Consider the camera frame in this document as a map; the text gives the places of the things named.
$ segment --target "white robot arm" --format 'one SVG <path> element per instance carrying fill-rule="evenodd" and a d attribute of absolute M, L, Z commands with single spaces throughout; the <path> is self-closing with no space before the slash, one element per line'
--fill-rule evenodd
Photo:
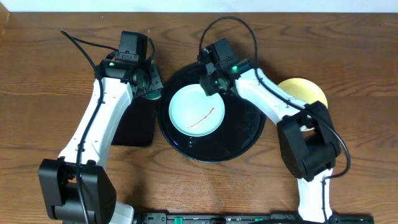
<path fill-rule="evenodd" d="M 320 102 L 309 105 L 294 98 L 270 81 L 260 68 L 253 68 L 250 61 L 239 61 L 227 39 L 201 49 L 198 59 L 206 66 L 207 73 L 201 76 L 200 85 L 207 95 L 238 95 L 258 107 L 277 126 L 282 159 L 298 181 L 298 212 L 302 219 L 320 223 L 325 222 L 325 217 L 329 219 L 329 180 L 325 186 L 322 181 L 333 172 L 340 146 L 324 125 L 303 112 L 310 111 L 333 128 L 327 108 Z M 304 138 L 302 131 L 308 128 L 314 128 L 314 134 Z"/>
<path fill-rule="evenodd" d="M 83 147 L 85 150 L 81 154 L 81 163 L 86 164 L 88 161 L 95 161 L 97 166 L 101 166 L 106 170 L 109 148 L 116 128 L 118 127 L 121 116 L 133 99 L 131 85 L 129 83 L 121 83 L 120 79 L 117 78 L 103 78 L 101 81 L 95 80 L 93 94 L 86 112 L 75 134 L 65 149 L 62 150 L 59 157 L 64 158 L 65 162 L 76 162 L 77 145 L 98 103 L 98 96 L 100 95 L 98 82 L 103 83 L 105 94 L 102 105 L 86 137 Z M 130 205 L 116 202 L 110 224 L 131 224 L 133 214 L 134 209 Z"/>
<path fill-rule="evenodd" d="M 302 100 L 294 98 L 275 85 L 275 83 L 266 77 L 260 68 L 257 69 L 257 73 L 260 78 L 262 78 L 262 81 L 276 91 L 279 95 L 289 99 L 292 103 L 298 106 L 304 107 L 304 105 L 307 104 Z M 254 69 L 241 74 L 241 77 L 235 81 L 235 87 L 240 97 L 257 106 L 275 125 L 279 121 L 282 121 L 284 116 L 292 116 L 299 112 L 299 110 L 286 105 L 271 92 L 266 90 L 262 85 L 260 85 L 259 80 L 254 73 Z M 297 179 L 298 192 L 300 194 L 298 213 L 303 220 L 320 223 L 325 222 L 322 210 L 321 181 L 324 176 L 329 176 L 332 172 L 333 169 L 324 170 L 323 172 L 317 174 L 310 182 L 307 182 L 304 178 Z M 326 215 L 329 218 L 332 215 L 332 211 L 329 206 L 329 180 L 326 180 L 325 186 L 325 210 Z"/>
<path fill-rule="evenodd" d="M 96 66 L 76 41 L 87 42 L 64 30 L 61 33 L 88 59 L 96 81 L 76 133 L 57 160 L 44 159 L 40 165 L 39 180 L 47 214 L 65 223 L 131 224 L 134 209 L 116 201 L 116 190 L 105 170 L 116 128 L 133 98 L 160 97 L 163 84 L 157 66 L 152 64 L 154 45 L 143 34 L 123 31 L 118 51 L 96 44 L 115 50 Z M 149 58 L 147 41 L 152 46 Z M 75 177 L 77 183 L 69 181 Z"/>

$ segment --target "wooden table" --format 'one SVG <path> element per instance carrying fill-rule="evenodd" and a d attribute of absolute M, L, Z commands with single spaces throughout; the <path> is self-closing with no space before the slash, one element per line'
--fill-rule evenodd
<path fill-rule="evenodd" d="M 93 71 L 59 33 L 118 46 L 122 30 L 150 36 L 162 76 L 195 62 L 204 28 L 218 14 L 11 13 L 0 46 L 0 223 L 54 223 L 44 208 L 37 170 L 57 158 L 87 107 Z M 254 29 L 261 67 L 276 83 L 302 77 L 326 93 L 352 169 L 331 184 L 339 213 L 371 213 L 398 222 L 398 15 L 240 14 Z M 252 58 L 252 40 L 235 21 L 206 36 L 222 37 Z M 96 63 L 108 53 L 84 46 Z M 338 158 L 336 172 L 345 166 Z M 187 159 L 155 129 L 151 147 L 111 147 L 108 175 L 118 200 L 141 211 L 269 213 L 297 209 L 297 181 L 280 158 L 271 122 L 237 159 Z"/>

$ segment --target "wire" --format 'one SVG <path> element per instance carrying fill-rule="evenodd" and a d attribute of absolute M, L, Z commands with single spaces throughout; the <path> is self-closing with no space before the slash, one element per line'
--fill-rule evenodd
<path fill-rule="evenodd" d="M 202 37 L 200 38 L 200 43 L 199 43 L 199 55 L 200 55 L 200 50 L 201 50 L 201 45 L 203 42 L 203 39 L 205 37 L 205 34 L 207 33 L 207 31 L 214 25 L 216 24 L 218 21 L 221 21 L 223 19 L 232 19 L 232 20 L 236 20 L 239 21 L 240 23 L 242 23 L 250 32 L 252 38 L 253 38 L 253 42 L 254 42 L 254 73 L 256 74 L 257 79 L 259 80 L 260 84 L 268 91 L 270 91 L 274 96 L 276 96 L 278 99 L 282 100 L 284 103 L 286 103 L 287 105 L 305 113 L 307 116 L 310 116 L 311 118 L 313 118 L 315 121 L 321 123 L 324 127 L 327 128 L 327 130 L 331 131 L 333 133 L 333 135 L 336 136 L 337 140 L 339 141 L 339 143 L 341 144 L 344 153 L 346 155 L 346 168 L 340 172 L 339 174 L 335 174 L 335 175 L 331 175 L 331 176 L 327 176 L 327 177 L 323 177 L 322 178 L 322 210 L 323 210 L 323 216 L 325 218 L 325 223 L 328 222 L 327 219 L 327 215 L 326 215 L 326 210 L 325 210 L 325 185 L 326 185 L 326 180 L 328 179 L 335 179 L 335 178 L 339 178 L 344 176 L 345 174 L 348 173 L 349 168 L 351 167 L 351 156 L 349 155 L 349 151 L 348 148 L 346 146 L 346 144 L 344 143 L 344 141 L 342 140 L 342 138 L 340 137 L 340 135 L 333 129 L 330 127 L 330 125 L 321 117 L 319 117 L 316 114 L 313 114 L 311 111 L 301 108 L 295 104 L 293 104 L 292 102 L 290 102 L 289 99 L 286 99 L 282 96 L 280 96 L 278 93 L 276 93 L 272 88 L 270 88 L 269 86 L 267 86 L 264 81 L 262 80 L 262 78 L 260 78 L 260 76 L 258 75 L 257 72 L 257 68 L 258 68 L 258 47 L 257 47 L 257 39 L 256 36 L 254 35 L 253 30 L 249 27 L 249 25 L 244 22 L 242 19 L 236 17 L 236 16 L 221 16 L 218 19 L 216 19 L 215 21 L 213 21 L 203 32 Z"/>
<path fill-rule="evenodd" d="M 80 47 L 80 45 L 76 42 L 75 38 L 73 38 L 72 36 L 70 36 L 65 30 L 61 30 L 61 33 L 63 35 L 65 35 L 66 37 L 68 37 L 68 39 L 70 41 L 72 41 L 73 44 L 75 44 L 75 46 L 80 50 L 80 52 L 82 52 L 82 54 L 87 58 L 88 62 L 90 63 L 90 65 L 93 67 L 94 72 L 95 70 L 95 64 L 92 61 L 92 59 L 90 58 L 90 56 L 88 56 L 88 54 L 84 51 L 84 49 L 82 49 L 82 47 Z M 81 186 L 81 170 L 80 170 L 80 165 L 81 165 L 81 153 L 83 151 L 83 147 L 84 147 L 84 143 L 86 142 L 86 137 L 88 134 L 88 131 L 91 128 L 91 125 L 93 124 L 93 121 L 95 119 L 95 116 L 97 115 L 98 111 L 100 110 L 100 107 L 102 105 L 103 102 L 103 98 L 104 98 L 104 88 L 103 88 L 103 84 L 102 84 L 102 80 L 100 78 L 98 78 L 96 76 L 96 78 L 98 79 L 98 84 L 99 84 L 99 98 L 98 98 L 98 102 L 97 105 L 94 109 L 93 115 L 91 115 L 91 118 L 87 124 L 87 127 L 80 139 L 80 143 L 78 145 L 78 150 L 77 150 L 77 157 L 76 157 L 76 183 L 77 183 L 77 191 L 79 194 L 79 199 L 80 199 L 80 203 L 81 203 L 81 208 L 83 209 L 83 214 L 85 217 L 85 222 L 86 224 L 90 223 L 90 219 L 88 217 L 88 212 L 87 212 L 87 208 L 86 208 L 86 201 L 85 198 L 83 196 L 83 187 Z"/>
<path fill-rule="evenodd" d="M 116 49 L 116 48 L 114 48 L 114 47 L 110 47 L 110 46 L 107 46 L 107 45 L 91 43 L 91 42 L 88 42 L 88 41 L 85 41 L 85 40 L 81 40 L 81 39 L 79 39 L 79 38 L 72 37 L 72 36 L 71 36 L 71 38 L 73 38 L 73 40 L 75 40 L 75 41 L 78 41 L 78 42 L 81 42 L 81 43 L 84 43 L 84 44 L 88 44 L 88 45 L 91 45 L 91 46 L 94 46 L 94 47 L 102 47 L 102 48 L 106 48 L 106 49 L 115 50 L 115 51 L 117 51 L 117 52 L 119 51 L 119 49 Z"/>

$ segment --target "yellow plate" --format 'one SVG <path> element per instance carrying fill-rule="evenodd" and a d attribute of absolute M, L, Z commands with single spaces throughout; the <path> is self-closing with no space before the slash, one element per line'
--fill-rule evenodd
<path fill-rule="evenodd" d="M 306 101 L 309 104 L 320 101 L 328 107 L 328 101 L 325 94 L 319 86 L 310 80 L 303 78 L 290 78 L 281 82 L 278 86 L 299 100 Z"/>

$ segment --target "black cable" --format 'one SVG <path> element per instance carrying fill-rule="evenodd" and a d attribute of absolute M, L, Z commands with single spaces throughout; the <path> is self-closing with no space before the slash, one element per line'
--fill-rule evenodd
<path fill-rule="evenodd" d="M 65 35 L 66 37 L 68 37 L 68 39 L 70 41 L 72 41 L 73 44 L 75 44 L 75 46 L 80 50 L 80 52 L 82 52 L 82 54 L 87 58 L 88 62 L 90 63 L 90 65 L 93 67 L 94 72 L 95 70 L 95 64 L 92 61 L 92 59 L 88 56 L 88 54 L 82 49 L 82 47 L 80 47 L 80 45 L 76 42 L 76 40 L 70 36 L 65 30 L 61 30 L 61 33 L 63 35 Z M 88 212 L 87 212 L 87 208 L 86 208 L 86 202 L 85 202 L 85 198 L 83 196 L 83 187 L 81 186 L 81 174 L 80 174 L 80 165 L 81 165 L 81 153 L 83 151 L 83 147 L 84 147 L 84 143 L 86 142 L 86 137 L 88 134 L 88 131 L 91 128 L 91 125 L 93 124 L 93 121 L 95 119 L 95 116 L 97 115 L 98 111 L 100 110 L 101 104 L 103 102 L 103 98 L 104 98 L 104 88 L 103 88 L 103 84 L 102 84 L 102 80 L 100 78 L 98 78 L 96 76 L 96 78 L 98 79 L 98 84 L 99 84 L 99 98 L 98 98 L 98 102 L 97 105 L 94 109 L 93 115 L 91 115 L 91 118 L 87 124 L 87 127 L 80 139 L 80 143 L 78 145 L 78 150 L 77 150 L 77 157 L 76 157 L 76 183 L 77 183 L 77 191 L 79 194 L 79 199 L 80 199 L 80 203 L 81 203 L 81 207 L 83 209 L 83 214 L 85 216 L 85 221 L 86 224 L 90 223 L 89 217 L 88 217 Z"/>
<path fill-rule="evenodd" d="M 105 58 L 106 59 L 112 59 L 116 56 L 116 53 L 118 53 L 117 51 L 113 51 L 111 53 L 109 53 Z"/>
<path fill-rule="evenodd" d="M 88 44 L 88 45 L 91 45 L 91 46 L 94 46 L 94 47 L 102 47 L 102 48 L 106 48 L 106 49 L 115 50 L 115 51 L 117 51 L 117 52 L 119 51 L 119 49 L 116 49 L 116 48 L 114 48 L 114 47 L 110 47 L 110 46 L 107 46 L 107 45 L 91 43 L 91 42 L 88 42 L 88 41 L 85 41 L 85 40 L 81 40 L 81 39 L 79 39 L 79 38 L 72 37 L 72 36 L 71 36 L 71 38 L 73 38 L 73 40 L 75 40 L 75 41 L 78 41 L 78 42 L 81 42 L 81 43 L 84 43 L 84 44 Z"/>
<path fill-rule="evenodd" d="M 293 107 L 293 108 L 295 108 L 295 109 L 297 109 L 297 110 L 299 110 L 299 111 L 305 113 L 307 116 L 310 116 L 310 117 L 313 118 L 315 121 L 321 123 L 324 127 L 327 128 L 327 130 L 331 131 L 331 132 L 333 133 L 333 135 L 336 136 L 337 140 L 338 140 L 339 143 L 341 144 L 341 146 L 342 146 L 342 148 L 343 148 L 343 150 L 344 150 L 344 153 L 345 153 L 345 155 L 346 155 L 346 160 L 347 160 L 347 162 L 346 162 L 346 168 L 345 168 L 342 172 L 340 172 L 339 174 L 331 175 L 331 176 L 322 178 L 322 210 L 323 210 L 323 215 L 324 215 L 324 218 L 325 218 L 325 223 L 327 223 L 327 222 L 328 222 L 328 219 L 327 219 L 327 215 L 326 215 L 326 211 L 325 211 L 325 185 L 326 185 L 326 180 L 328 180 L 328 179 L 335 179 L 335 178 L 341 177 L 341 176 L 345 175 L 345 174 L 349 171 L 349 168 L 351 167 L 351 156 L 349 155 L 349 151 L 348 151 L 348 148 L 347 148 L 346 144 L 344 143 L 344 141 L 342 140 L 342 138 L 340 137 L 340 135 L 339 135 L 333 128 L 331 128 L 330 125 L 329 125 L 323 118 L 319 117 L 319 116 L 316 115 L 316 114 L 313 114 L 311 111 L 309 111 L 309 110 L 307 110 L 307 109 L 305 109 L 305 108 L 301 108 L 301 107 L 299 107 L 299 106 L 293 104 L 292 102 L 290 102 L 289 99 L 285 99 L 284 97 L 280 96 L 280 95 L 279 95 L 278 93 L 276 93 L 272 88 L 270 88 L 269 86 L 267 86 L 267 85 L 264 83 L 264 81 L 262 80 L 262 78 L 260 78 L 260 76 L 258 75 L 258 72 L 257 72 L 257 68 L 258 68 L 258 48 L 257 48 L 257 39 L 256 39 L 256 36 L 254 35 L 254 32 L 253 32 L 253 30 L 249 27 L 249 25 L 248 25 L 246 22 L 244 22 L 242 19 L 240 19 L 240 18 L 238 18 L 238 17 L 236 17 L 236 16 L 221 16 L 221 17 L 219 17 L 218 19 L 216 19 L 215 21 L 213 21 L 213 22 L 205 29 L 205 31 L 203 32 L 202 37 L 200 38 L 200 43 L 199 43 L 199 55 L 200 55 L 200 53 L 201 53 L 201 52 L 200 52 L 200 50 L 201 50 L 201 45 L 202 45 L 203 39 L 204 39 L 204 37 L 205 37 L 205 34 L 207 33 L 207 31 L 208 31 L 214 24 L 216 24 L 218 21 L 221 21 L 221 20 L 223 20 L 223 19 L 233 19 L 233 20 L 239 21 L 239 22 L 242 23 L 242 24 L 248 29 L 248 31 L 250 32 L 250 34 L 251 34 L 251 36 L 252 36 L 252 38 L 253 38 L 253 42 L 254 42 L 254 73 L 256 74 L 256 77 L 257 77 L 257 79 L 259 80 L 260 84 L 261 84 L 266 90 L 270 91 L 274 96 L 276 96 L 278 99 L 282 100 L 282 101 L 283 101 L 284 103 L 286 103 L 287 105 L 289 105 L 289 106 L 291 106 L 291 107 Z"/>

